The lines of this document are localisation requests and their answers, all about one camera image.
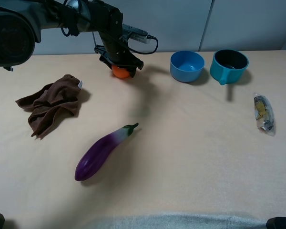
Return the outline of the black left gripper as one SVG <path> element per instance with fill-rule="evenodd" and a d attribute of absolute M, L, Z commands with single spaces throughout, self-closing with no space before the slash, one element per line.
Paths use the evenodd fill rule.
<path fill-rule="evenodd" d="M 94 51 L 100 55 L 100 62 L 112 69 L 112 65 L 125 68 L 129 77 L 133 78 L 136 68 L 143 68 L 143 61 L 134 56 L 125 46 L 125 43 L 115 41 L 107 35 L 102 35 L 103 45 L 95 45 Z"/>

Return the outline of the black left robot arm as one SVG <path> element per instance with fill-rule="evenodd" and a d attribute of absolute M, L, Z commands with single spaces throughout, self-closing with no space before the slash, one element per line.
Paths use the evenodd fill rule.
<path fill-rule="evenodd" d="M 119 9 L 101 0 L 0 0 L 0 67 L 12 71 L 26 62 L 41 42 L 41 31 L 52 28 L 67 29 L 65 36 L 96 31 L 102 45 L 94 50 L 101 62 L 125 69 L 131 77 L 143 68 L 128 46 L 137 30 L 128 29 Z"/>

